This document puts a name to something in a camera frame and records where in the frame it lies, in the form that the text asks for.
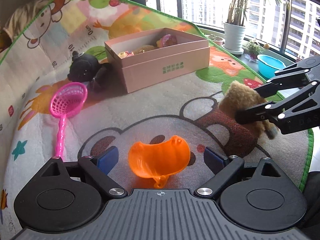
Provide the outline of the brown plush teddy bear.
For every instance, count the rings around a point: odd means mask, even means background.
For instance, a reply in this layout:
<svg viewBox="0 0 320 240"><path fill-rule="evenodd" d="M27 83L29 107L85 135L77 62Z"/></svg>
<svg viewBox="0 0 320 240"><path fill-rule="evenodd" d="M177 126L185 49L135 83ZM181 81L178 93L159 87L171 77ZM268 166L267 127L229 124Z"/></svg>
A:
<svg viewBox="0 0 320 240"><path fill-rule="evenodd" d="M225 93L224 98L219 103L219 109L229 118L235 119L237 111L245 110L265 102L267 101L254 89L251 89L238 81L233 81ZM278 128L267 120L257 121L243 126L256 138L259 138L265 133L267 137L272 140L278 134Z"/></svg>

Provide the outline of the orange plastic toy scoop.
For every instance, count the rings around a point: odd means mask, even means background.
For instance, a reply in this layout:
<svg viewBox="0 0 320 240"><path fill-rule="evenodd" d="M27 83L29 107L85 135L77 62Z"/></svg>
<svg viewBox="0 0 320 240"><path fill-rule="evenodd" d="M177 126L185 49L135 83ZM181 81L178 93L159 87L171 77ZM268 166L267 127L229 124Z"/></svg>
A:
<svg viewBox="0 0 320 240"><path fill-rule="evenodd" d="M169 177L184 170L189 161L189 145L178 135L159 144L136 142L128 152L131 171L140 178L153 179L156 189L165 187Z"/></svg>

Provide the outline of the black plush toy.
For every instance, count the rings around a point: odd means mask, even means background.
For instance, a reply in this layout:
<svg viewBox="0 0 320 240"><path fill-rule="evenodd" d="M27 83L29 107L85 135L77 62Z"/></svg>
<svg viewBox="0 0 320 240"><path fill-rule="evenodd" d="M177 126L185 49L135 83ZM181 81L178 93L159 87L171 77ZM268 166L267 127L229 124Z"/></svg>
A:
<svg viewBox="0 0 320 240"><path fill-rule="evenodd" d="M100 63L93 55L72 52L72 64L67 75L69 81L87 82L89 89L98 93L108 87L111 76L112 64Z"/></svg>

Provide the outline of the blue plastic basin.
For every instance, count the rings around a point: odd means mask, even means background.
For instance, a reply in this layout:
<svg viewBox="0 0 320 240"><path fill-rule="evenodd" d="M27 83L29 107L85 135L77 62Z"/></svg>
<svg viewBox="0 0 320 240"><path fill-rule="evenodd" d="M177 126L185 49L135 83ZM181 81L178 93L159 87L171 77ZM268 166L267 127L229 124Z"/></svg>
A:
<svg viewBox="0 0 320 240"><path fill-rule="evenodd" d="M257 61L259 73L266 79L274 77L276 71L286 67L282 61L269 55L259 54Z"/></svg>

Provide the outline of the small potted flower plant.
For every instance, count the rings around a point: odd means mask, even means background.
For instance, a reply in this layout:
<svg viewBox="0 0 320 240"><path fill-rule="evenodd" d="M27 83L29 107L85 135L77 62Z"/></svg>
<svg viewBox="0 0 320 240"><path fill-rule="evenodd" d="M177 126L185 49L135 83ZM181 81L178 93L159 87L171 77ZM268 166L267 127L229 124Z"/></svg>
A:
<svg viewBox="0 0 320 240"><path fill-rule="evenodd" d="M245 45L245 53L248 55L251 61L256 61L258 58L257 56L262 54L264 48L256 41L250 40Z"/></svg>

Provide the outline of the colourful cartoon play mat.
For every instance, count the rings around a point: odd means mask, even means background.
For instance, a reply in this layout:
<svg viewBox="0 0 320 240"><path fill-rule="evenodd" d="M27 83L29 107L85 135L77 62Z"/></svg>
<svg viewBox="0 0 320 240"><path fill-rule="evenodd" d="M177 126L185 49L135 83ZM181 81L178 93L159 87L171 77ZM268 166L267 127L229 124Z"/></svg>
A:
<svg viewBox="0 0 320 240"><path fill-rule="evenodd" d="M14 199L55 152L58 120L49 105L68 83L72 52L107 64L106 41L165 28L195 35L196 48L204 41L194 24L126 0L53 0L7 50L1 59L1 239L21 230ZM188 143L191 158L169 178L169 188L193 190L212 176L203 161L206 146L250 162L271 157L304 188L312 131L256 138L219 110L233 81L255 88L264 82L260 75L212 43L182 59L145 67L150 75L133 64L127 70L111 68L88 85L82 111L67 121L65 161L116 146L119 159L110 177L127 190L153 187L152 179L131 171L128 151L138 141L155 144L178 135Z"/></svg>

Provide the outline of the pink plastic toy net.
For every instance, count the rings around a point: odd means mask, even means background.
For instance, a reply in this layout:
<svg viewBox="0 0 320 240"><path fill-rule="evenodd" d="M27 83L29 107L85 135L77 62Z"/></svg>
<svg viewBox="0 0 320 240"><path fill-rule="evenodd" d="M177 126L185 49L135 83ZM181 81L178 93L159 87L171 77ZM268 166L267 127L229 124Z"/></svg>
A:
<svg viewBox="0 0 320 240"><path fill-rule="evenodd" d="M67 119L82 110L87 94L87 87L84 84L71 82L59 88L53 95L49 111L53 117L59 120L54 157L62 158Z"/></svg>

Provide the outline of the white plant pot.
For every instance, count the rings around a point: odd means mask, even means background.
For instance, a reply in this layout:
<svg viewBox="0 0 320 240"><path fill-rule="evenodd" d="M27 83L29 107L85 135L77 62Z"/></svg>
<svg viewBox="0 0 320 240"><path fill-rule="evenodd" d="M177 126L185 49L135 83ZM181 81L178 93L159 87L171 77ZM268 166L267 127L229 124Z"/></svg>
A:
<svg viewBox="0 0 320 240"><path fill-rule="evenodd" d="M242 55L244 53L242 42L245 36L245 27L225 22L224 30L225 44L223 48L233 55Z"/></svg>

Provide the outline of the small yellow toy in box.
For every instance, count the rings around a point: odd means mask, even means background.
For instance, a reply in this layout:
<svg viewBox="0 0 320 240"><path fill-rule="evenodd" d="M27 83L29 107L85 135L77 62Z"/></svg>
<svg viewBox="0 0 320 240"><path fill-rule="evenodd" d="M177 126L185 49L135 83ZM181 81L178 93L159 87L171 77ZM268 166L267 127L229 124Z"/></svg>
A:
<svg viewBox="0 0 320 240"><path fill-rule="evenodd" d="M118 54L119 58L124 59L126 57L134 56L132 51L122 51Z"/></svg>

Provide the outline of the pink cardboard box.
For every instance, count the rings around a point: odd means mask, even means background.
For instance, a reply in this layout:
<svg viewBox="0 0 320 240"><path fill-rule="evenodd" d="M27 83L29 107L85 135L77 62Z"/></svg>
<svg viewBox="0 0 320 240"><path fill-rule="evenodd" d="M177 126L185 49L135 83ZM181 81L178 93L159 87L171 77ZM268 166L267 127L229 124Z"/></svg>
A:
<svg viewBox="0 0 320 240"><path fill-rule="evenodd" d="M158 48L156 42L167 34L175 35L177 44ZM147 44L157 49L124 59L118 56L122 51L133 51ZM206 38L170 28L120 36L106 41L105 49L108 62L128 93L209 66L210 47Z"/></svg>

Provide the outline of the brown plush in box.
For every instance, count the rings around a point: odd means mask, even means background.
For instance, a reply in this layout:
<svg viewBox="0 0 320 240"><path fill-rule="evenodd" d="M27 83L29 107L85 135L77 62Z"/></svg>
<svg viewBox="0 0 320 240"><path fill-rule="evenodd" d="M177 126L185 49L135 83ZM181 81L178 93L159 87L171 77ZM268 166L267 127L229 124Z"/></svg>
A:
<svg viewBox="0 0 320 240"><path fill-rule="evenodd" d="M147 44L147 45L140 46L137 49L134 49L132 52L134 55L137 55L137 54L145 53L155 49L157 49L156 46Z"/></svg>

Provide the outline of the pink donut toy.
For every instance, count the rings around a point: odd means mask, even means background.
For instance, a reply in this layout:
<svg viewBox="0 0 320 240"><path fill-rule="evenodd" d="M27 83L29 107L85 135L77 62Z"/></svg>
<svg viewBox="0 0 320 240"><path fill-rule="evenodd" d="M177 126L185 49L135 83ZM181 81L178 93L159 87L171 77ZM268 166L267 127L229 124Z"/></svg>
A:
<svg viewBox="0 0 320 240"><path fill-rule="evenodd" d="M174 46L177 44L177 38L175 35L167 34L161 37L156 44L158 48Z"/></svg>

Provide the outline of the beige covered sofa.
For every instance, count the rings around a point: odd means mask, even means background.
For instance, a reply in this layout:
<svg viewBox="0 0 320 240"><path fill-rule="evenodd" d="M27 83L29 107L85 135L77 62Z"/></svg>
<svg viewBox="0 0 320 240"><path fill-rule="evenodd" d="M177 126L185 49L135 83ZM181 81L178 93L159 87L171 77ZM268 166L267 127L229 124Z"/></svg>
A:
<svg viewBox="0 0 320 240"><path fill-rule="evenodd" d="M13 40L50 1L33 0L14 11L5 25L1 27L1 51L10 47Z"/></svg>

